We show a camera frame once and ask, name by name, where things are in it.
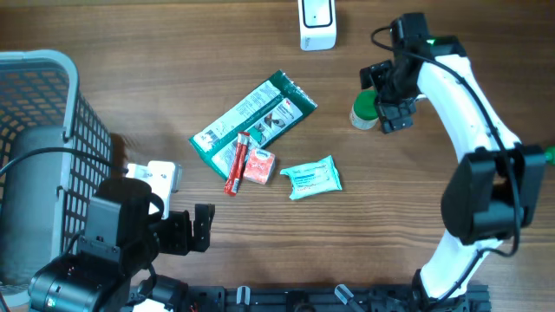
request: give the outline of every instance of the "wooden table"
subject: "wooden table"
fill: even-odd
[[[456,167],[428,102],[398,133],[349,123],[358,70],[391,54],[372,29],[404,12],[427,13],[437,35],[457,35],[502,120],[526,143],[555,143],[555,16],[548,2],[338,1],[329,51],[299,48],[296,2],[0,10],[0,49],[59,49],[80,69],[81,90],[126,143],[132,161],[185,168],[172,209],[216,205],[205,254],[160,255],[159,274],[193,285],[257,287],[409,283],[444,231],[440,198]],[[281,168],[333,155],[342,192],[291,201],[290,181],[244,183],[236,198],[187,142],[277,69],[319,107],[268,149]],[[555,306],[555,172],[547,169],[520,253],[490,256],[474,277],[496,311]]]

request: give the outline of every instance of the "red and white box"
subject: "red and white box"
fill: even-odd
[[[263,149],[253,148],[249,152],[249,160],[246,162],[243,178],[259,184],[266,184],[275,165],[276,155]]]

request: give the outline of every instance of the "teal packet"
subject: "teal packet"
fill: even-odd
[[[248,155],[254,147],[270,145],[316,108],[317,104],[278,70],[189,142],[207,165],[227,179],[235,159],[237,133],[251,135]]]
[[[291,179],[293,192],[289,198],[292,200],[343,189],[331,155],[315,163],[282,169],[279,174],[289,176]]]

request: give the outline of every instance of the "black metal base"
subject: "black metal base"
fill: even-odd
[[[411,312],[410,285],[383,285],[350,289],[354,301],[367,312]],[[222,287],[189,287],[192,311],[202,312],[352,312],[334,294],[334,289],[251,289],[250,304],[237,305],[237,290]],[[434,312],[489,312],[486,285],[469,285],[463,303],[456,309]]]

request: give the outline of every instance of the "plastic basket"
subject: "plastic basket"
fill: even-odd
[[[81,95],[66,55],[0,53],[0,166],[50,146],[112,158],[109,132]],[[70,153],[45,153],[0,177],[0,291],[10,306],[29,300],[31,277],[84,229],[89,198],[109,174]]]

